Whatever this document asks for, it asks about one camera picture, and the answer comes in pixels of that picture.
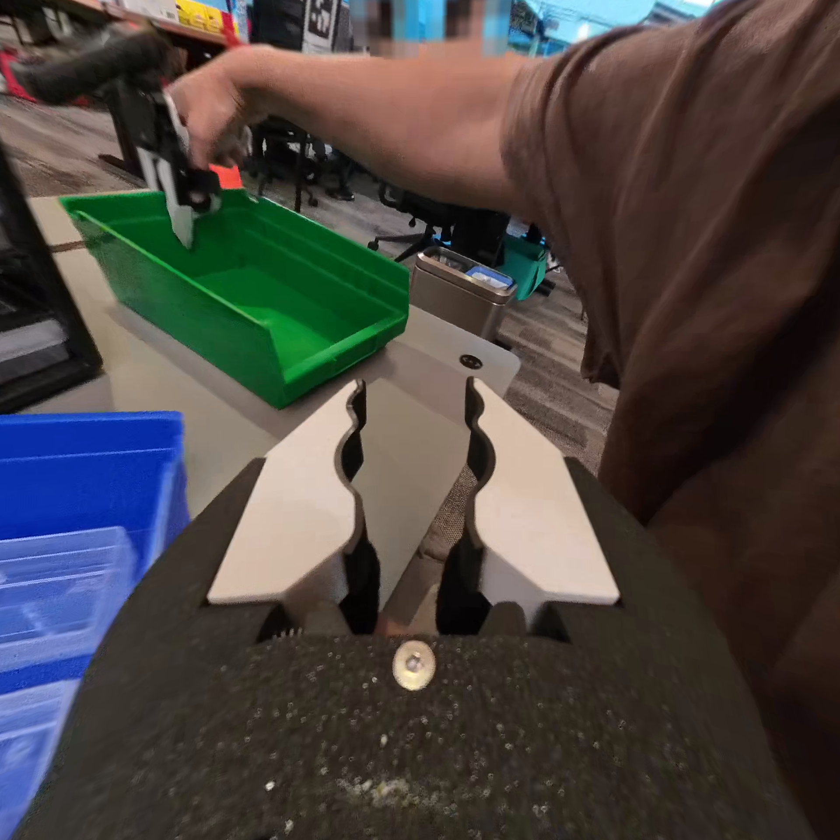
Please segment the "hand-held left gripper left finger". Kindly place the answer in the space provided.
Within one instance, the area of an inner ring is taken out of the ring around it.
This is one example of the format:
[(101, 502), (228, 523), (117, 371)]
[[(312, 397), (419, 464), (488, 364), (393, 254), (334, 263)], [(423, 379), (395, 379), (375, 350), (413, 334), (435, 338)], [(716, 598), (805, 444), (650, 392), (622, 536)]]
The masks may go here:
[(352, 633), (373, 633), (381, 565), (352, 484), (366, 409), (366, 383), (352, 381), (268, 452), (208, 604), (273, 603), (301, 626), (328, 602)]

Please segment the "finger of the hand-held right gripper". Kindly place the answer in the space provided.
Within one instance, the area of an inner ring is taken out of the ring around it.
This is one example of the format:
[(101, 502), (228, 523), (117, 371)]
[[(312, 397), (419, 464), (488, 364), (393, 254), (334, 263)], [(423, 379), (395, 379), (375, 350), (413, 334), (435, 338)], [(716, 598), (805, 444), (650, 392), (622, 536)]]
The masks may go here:
[(193, 247), (194, 211), (190, 199), (190, 181), (185, 164), (172, 163), (161, 154), (137, 146), (136, 153), (146, 187), (163, 193), (164, 204), (171, 221), (171, 229), (187, 249)]

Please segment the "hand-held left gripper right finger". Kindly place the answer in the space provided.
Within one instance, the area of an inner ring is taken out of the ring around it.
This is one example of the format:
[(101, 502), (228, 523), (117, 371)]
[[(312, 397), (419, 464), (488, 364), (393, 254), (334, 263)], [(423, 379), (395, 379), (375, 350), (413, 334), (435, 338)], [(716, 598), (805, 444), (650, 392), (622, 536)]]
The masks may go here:
[(476, 484), (444, 564), (438, 632), (477, 634), (503, 603), (528, 631), (554, 603), (616, 606), (620, 591), (562, 452), (475, 376), (465, 424)]

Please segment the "green plastic bin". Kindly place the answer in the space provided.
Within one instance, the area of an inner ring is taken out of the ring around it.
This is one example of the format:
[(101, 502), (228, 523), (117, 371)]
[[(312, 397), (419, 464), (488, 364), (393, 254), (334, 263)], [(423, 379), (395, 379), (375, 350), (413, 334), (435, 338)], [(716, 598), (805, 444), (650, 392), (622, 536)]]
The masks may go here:
[(400, 264), (244, 189), (172, 231), (161, 192), (63, 196), (115, 298), (280, 410), (402, 334)]

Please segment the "black drawer cabinet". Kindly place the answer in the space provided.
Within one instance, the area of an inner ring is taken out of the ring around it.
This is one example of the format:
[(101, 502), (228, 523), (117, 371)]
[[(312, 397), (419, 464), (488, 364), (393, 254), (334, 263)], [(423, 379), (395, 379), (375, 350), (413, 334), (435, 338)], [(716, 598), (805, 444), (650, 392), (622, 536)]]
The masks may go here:
[(34, 257), (49, 305), (66, 329), (69, 352), (68, 360), (8, 387), (1, 386), (1, 412), (10, 414), (95, 380), (102, 372), (102, 357), (36, 222), (5, 148), (1, 149), (1, 210), (2, 199), (14, 216), (14, 235)]

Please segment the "set of clear cabinet drawers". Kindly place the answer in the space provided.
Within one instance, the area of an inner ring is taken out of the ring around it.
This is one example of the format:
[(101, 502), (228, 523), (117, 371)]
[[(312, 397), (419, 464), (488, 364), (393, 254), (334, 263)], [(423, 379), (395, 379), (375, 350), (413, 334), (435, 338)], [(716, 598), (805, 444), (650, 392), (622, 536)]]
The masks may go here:
[(2, 387), (69, 359), (67, 331), (49, 305), (34, 257), (14, 235), (13, 221), (2, 199)]

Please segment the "blue plastic bin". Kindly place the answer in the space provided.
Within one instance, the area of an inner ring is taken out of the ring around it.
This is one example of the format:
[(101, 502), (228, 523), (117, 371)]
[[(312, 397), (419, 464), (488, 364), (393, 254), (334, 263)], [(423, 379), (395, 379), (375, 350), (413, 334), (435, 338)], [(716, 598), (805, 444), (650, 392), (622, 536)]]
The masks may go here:
[[(1, 541), (122, 527), (135, 551), (133, 590), (190, 521), (183, 437), (173, 412), (3, 415)], [(1, 694), (81, 684), (92, 656), (54, 671), (1, 670)]]

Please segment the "clear plastic drawer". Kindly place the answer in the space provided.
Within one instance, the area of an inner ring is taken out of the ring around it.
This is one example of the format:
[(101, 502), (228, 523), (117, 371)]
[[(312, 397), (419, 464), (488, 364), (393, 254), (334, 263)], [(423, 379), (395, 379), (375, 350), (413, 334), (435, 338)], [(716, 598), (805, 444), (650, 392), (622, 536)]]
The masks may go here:
[(75, 699), (78, 679), (1, 696), (1, 838), (11, 837), (47, 769)]
[(1, 541), (1, 670), (92, 656), (133, 588), (122, 527)]

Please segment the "person's right forearm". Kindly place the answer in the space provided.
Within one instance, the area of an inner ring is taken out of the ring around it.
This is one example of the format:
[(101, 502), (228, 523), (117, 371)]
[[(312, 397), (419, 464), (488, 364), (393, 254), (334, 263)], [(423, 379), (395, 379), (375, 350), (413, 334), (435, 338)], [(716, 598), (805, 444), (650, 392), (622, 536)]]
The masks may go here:
[(441, 203), (530, 215), (503, 161), (520, 56), (306, 56), (246, 49), (239, 86), (268, 113), (344, 152), (384, 181)]

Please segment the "person's right hand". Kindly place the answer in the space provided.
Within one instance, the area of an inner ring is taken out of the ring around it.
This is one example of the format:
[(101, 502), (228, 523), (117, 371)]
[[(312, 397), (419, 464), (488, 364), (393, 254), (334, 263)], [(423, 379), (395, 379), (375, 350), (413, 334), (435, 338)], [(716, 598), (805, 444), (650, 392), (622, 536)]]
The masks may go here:
[(253, 58), (250, 47), (229, 49), (164, 90), (195, 168), (243, 163), (249, 147), (249, 105), (240, 83), (248, 79)]

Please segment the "yellow box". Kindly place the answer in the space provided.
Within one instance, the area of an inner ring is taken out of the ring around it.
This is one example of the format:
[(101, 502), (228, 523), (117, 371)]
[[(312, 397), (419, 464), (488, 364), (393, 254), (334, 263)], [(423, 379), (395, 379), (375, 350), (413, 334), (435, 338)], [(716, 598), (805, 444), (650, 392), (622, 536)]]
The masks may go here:
[(223, 12), (213, 5), (200, 1), (175, 1), (180, 25), (221, 35), (224, 31)]

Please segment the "black office chair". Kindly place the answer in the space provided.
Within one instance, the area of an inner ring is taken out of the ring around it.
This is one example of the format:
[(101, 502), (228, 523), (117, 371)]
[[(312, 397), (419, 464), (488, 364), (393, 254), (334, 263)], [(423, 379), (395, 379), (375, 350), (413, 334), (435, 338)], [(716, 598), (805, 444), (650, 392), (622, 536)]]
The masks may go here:
[(250, 127), (244, 182), (257, 197), (266, 196), (270, 185), (288, 180), (293, 185), (293, 208), (299, 213), (304, 203), (319, 206), (315, 189), (324, 176), (330, 176), (334, 183), (323, 187), (325, 196), (351, 203), (353, 171), (349, 157), (328, 151), (326, 143), (289, 121), (267, 118)]
[(459, 216), (459, 207), (407, 192), (387, 182), (380, 183), (378, 195), (382, 205), (409, 216), (411, 228), (417, 221), (422, 222), (425, 228), (420, 235), (377, 235), (368, 242), (368, 249), (379, 251), (381, 243), (407, 244), (404, 251), (393, 259), (397, 263), (403, 263), (430, 247), (451, 242)]

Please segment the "steel trash can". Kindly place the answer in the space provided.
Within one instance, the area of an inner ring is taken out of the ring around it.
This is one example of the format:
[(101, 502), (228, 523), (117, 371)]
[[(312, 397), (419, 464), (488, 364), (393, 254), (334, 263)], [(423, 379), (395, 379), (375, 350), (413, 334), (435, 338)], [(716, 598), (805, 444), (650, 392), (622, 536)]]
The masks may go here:
[(518, 290), (497, 269), (442, 246), (416, 256), (409, 282), (411, 305), (493, 343)]

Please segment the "teal plastic container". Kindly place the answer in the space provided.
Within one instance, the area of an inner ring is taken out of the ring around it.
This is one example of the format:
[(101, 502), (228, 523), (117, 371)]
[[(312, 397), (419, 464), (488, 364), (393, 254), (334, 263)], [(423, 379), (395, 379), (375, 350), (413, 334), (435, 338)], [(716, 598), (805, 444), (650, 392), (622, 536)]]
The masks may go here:
[(505, 234), (502, 241), (502, 274), (516, 284), (516, 301), (527, 300), (542, 284), (545, 277), (548, 250), (544, 241), (531, 241), (524, 236)]

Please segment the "person in brown shirt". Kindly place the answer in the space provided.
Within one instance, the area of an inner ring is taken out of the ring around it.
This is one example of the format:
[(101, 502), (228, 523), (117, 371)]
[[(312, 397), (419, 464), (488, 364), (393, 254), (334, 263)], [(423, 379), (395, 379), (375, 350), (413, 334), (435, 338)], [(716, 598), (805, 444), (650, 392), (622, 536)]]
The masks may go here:
[(838, 838), (839, 9), (726, 2), (519, 72), (502, 160), (618, 391), (604, 487), (701, 596)]

